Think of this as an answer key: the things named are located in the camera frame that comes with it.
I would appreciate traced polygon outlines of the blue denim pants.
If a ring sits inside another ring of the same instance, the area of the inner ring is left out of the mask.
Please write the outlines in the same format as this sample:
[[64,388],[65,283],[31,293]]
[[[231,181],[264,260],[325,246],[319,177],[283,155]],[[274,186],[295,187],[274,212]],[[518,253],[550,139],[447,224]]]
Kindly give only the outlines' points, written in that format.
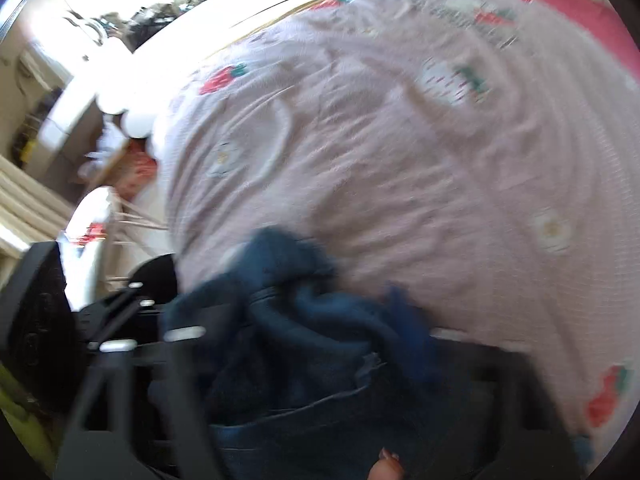
[[344,292],[316,244],[257,231],[228,270],[168,304],[200,326],[195,385],[226,474],[362,479],[381,451],[408,474],[469,479],[498,453],[492,395],[400,292]]

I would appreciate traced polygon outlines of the white cluttered desk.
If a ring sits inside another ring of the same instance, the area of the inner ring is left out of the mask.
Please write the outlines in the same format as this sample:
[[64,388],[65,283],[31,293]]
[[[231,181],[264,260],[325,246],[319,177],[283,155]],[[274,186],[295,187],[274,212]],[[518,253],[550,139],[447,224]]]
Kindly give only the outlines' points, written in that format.
[[310,0],[207,0],[182,14],[133,54],[115,52],[90,65],[63,90],[55,116],[82,114],[96,104],[105,113],[155,112],[186,78],[219,49],[299,3]]

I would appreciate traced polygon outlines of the pink strawberry print bedsheet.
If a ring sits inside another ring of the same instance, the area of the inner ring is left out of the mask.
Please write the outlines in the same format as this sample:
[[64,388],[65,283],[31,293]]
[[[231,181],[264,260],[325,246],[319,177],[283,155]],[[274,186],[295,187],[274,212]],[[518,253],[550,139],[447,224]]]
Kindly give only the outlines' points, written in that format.
[[639,402],[639,81],[524,0],[328,0],[208,50],[154,126],[180,285],[250,233],[326,246],[521,344],[595,458]]

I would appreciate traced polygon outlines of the pink fluffy blanket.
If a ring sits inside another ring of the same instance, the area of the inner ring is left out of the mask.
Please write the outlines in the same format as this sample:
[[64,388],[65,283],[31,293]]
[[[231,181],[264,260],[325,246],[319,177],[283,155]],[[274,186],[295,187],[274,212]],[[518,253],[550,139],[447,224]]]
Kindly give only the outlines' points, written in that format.
[[639,48],[617,12],[596,0],[523,0],[539,1],[588,30],[608,52],[614,55],[639,80]]

